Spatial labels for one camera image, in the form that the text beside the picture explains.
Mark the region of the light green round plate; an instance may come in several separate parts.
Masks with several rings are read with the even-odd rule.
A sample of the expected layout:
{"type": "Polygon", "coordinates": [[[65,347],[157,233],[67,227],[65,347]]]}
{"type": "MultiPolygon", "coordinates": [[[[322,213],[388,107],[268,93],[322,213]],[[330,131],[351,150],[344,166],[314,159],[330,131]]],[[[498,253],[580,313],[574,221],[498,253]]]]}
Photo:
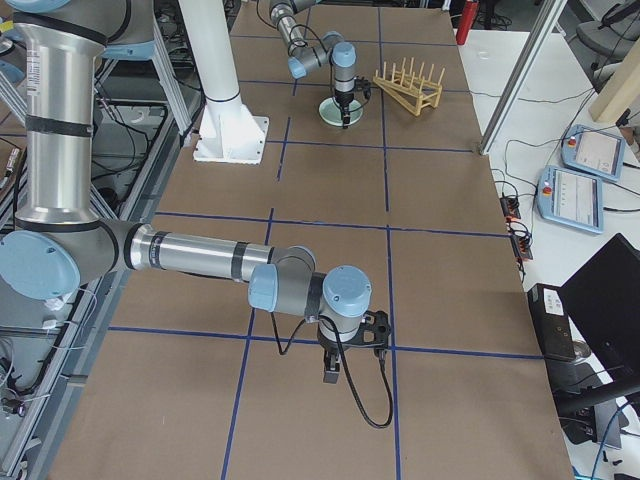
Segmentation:
{"type": "Polygon", "coordinates": [[[350,124],[348,127],[343,127],[342,116],[341,117],[339,116],[339,112],[336,106],[337,106],[337,103],[335,99],[333,97],[329,97],[323,100],[318,107],[318,112],[321,119],[328,125],[331,125],[334,127],[348,128],[349,126],[357,123],[363,115],[363,105],[358,100],[354,100],[349,105],[349,109],[351,113],[350,124]]]}

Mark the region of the wooden dish rack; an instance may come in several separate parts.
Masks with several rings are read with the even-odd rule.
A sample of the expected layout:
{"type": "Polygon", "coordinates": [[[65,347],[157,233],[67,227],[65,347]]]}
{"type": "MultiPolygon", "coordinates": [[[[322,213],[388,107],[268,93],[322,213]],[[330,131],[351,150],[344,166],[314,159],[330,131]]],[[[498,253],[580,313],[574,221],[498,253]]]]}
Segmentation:
{"type": "Polygon", "coordinates": [[[424,75],[425,63],[421,62],[415,69],[414,57],[404,57],[400,64],[393,62],[390,69],[384,61],[382,72],[375,71],[373,83],[418,117],[425,108],[436,109],[439,106],[445,68],[438,75],[434,75],[434,69],[435,65],[431,64],[427,75],[424,75]]]}

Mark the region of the red fire extinguisher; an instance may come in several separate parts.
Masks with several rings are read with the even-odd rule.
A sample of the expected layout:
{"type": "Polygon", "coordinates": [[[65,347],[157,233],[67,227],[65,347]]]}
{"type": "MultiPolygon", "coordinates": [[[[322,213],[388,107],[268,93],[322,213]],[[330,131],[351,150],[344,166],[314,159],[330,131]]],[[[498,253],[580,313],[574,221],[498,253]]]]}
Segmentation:
{"type": "Polygon", "coordinates": [[[456,44],[461,46],[466,43],[469,31],[471,30],[477,11],[479,8],[478,0],[466,0],[461,13],[460,21],[456,31],[456,44]]]}

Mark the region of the black orange connector strip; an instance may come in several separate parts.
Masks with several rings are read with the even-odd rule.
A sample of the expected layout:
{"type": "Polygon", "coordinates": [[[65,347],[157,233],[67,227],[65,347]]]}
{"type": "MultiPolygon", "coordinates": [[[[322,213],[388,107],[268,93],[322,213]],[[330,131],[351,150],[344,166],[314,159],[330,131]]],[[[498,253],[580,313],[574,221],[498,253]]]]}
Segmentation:
{"type": "Polygon", "coordinates": [[[505,223],[514,255],[519,262],[533,259],[532,233],[523,223],[519,210],[519,199],[516,195],[502,195],[500,205],[505,217],[505,223]]]}

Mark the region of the lower blue teach pendant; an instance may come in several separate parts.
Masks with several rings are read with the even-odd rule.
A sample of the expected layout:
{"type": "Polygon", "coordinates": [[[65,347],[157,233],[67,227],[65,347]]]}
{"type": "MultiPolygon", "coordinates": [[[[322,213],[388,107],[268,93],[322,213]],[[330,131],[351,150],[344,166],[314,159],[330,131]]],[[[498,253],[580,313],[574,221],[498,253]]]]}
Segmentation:
{"type": "Polygon", "coordinates": [[[600,178],[550,165],[540,174],[536,204],[540,215],[548,221],[602,234],[602,195],[600,178]]]}

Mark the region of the blue teach pendant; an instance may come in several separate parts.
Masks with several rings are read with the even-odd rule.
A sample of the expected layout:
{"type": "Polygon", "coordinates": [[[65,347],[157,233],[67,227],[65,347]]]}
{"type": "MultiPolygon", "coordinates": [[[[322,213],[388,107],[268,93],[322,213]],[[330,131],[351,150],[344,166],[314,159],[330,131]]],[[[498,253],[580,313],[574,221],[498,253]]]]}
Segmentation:
{"type": "Polygon", "coordinates": [[[567,167],[618,181],[625,146],[621,137],[577,124],[569,129],[562,141],[561,158],[567,167]]]}
{"type": "Polygon", "coordinates": [[[536,204],[540,215],[548,221],[602,234],[602,195],[600,178],[550,165],[540,174],[536,204]]]}

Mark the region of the upper blue teach pendant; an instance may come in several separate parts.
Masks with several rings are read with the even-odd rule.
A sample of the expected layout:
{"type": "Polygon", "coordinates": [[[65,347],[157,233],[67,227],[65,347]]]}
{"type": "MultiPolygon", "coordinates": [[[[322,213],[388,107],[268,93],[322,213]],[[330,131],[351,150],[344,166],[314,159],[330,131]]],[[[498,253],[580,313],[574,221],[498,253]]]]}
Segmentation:
{"type": "Polygon", "coordinates": [[[621,137],[577,124],[569,129],[562,141],[561,158],[567,167],[618,181],[625,146],[621,137]]]}

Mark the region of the black office chair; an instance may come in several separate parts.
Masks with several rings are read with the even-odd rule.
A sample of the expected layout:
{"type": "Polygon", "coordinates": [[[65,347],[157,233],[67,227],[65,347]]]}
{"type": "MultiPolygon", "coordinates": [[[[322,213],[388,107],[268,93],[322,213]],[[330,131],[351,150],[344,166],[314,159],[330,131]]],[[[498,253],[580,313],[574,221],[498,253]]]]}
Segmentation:
{"type": "Polygon", "coordinates": [[[639,39],[639,2],[616,3],[601,20],[579,24],[576,35],[584,46],[596,53],[590,65],[593,73],[609,63],[623,60],[639,39]]]}

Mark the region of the black laptop computer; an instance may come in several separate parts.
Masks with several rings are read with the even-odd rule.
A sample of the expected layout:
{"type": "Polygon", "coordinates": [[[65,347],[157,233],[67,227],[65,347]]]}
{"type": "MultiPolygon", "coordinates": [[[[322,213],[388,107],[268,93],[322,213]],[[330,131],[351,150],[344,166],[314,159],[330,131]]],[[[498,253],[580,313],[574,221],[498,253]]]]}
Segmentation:
{"type": "Polygon", "coordinates": [[[576,359],[573,323],[615,378],[639,372],[639,250],[615,234],[562,286],[527,292],[537,341],[546,359],[576,359]]]}

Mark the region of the wooden beam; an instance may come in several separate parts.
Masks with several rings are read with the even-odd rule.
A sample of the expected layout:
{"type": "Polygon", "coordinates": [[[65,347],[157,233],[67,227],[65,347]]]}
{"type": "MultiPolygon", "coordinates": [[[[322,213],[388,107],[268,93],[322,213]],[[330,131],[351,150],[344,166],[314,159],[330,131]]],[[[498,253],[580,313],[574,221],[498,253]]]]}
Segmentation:
{"type": "Polygon", "coordinates": [[[615,123],[639,95],[639,41],[589,107],[594,122],[615,123]]]}

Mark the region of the white pedestal column base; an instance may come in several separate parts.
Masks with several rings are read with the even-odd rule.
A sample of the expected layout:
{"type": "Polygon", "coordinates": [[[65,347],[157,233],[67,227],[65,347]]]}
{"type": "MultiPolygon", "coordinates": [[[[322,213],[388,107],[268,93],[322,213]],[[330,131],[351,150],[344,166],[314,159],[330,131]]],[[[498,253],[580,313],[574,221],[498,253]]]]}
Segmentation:
{"type": "Polygon", "coordinates": [[[205,95],[194,159],[256,165],[269,126],[243,103],[221,1],[179,3],[205,95]]]}

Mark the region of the aluminium frame post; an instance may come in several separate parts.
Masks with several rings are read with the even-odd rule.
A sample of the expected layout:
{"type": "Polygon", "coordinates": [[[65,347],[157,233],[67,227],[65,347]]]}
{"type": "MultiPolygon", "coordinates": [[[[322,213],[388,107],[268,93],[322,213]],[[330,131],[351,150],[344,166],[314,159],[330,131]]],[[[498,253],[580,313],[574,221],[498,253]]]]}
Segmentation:
{"type": "Polygon", "coordinates": [[[521,53],[515,63],[502,95],[489,120],[479,144],[479,153],[488,155],[501,128],[504,126],[524,82],[542,48],[552,33],[567,0],[546,0],[534,22],[521,53]]]}

